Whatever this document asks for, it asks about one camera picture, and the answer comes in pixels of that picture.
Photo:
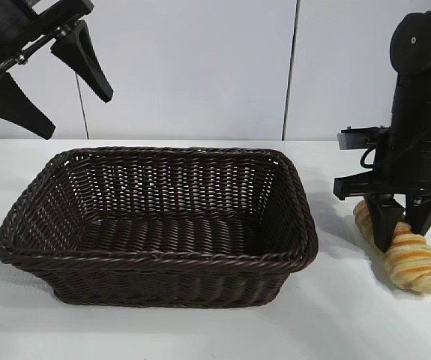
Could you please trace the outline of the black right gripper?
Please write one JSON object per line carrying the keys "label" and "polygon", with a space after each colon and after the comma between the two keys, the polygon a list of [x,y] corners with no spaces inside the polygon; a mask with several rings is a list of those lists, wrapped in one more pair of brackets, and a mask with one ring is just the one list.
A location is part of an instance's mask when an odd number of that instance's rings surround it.
{"label": "black right gripper", "polygon": [[398,152],[389,143],[387,129],[344,129],[337,139],[342,150],[376,152],[373,167],[334,179],[333,189],[340,200],[367,195],[376,247],[381,252],[388,250],[405,211],[393,194],[408,194],[405,221],[413,233],[425,236],[431,228],[431,141]]}

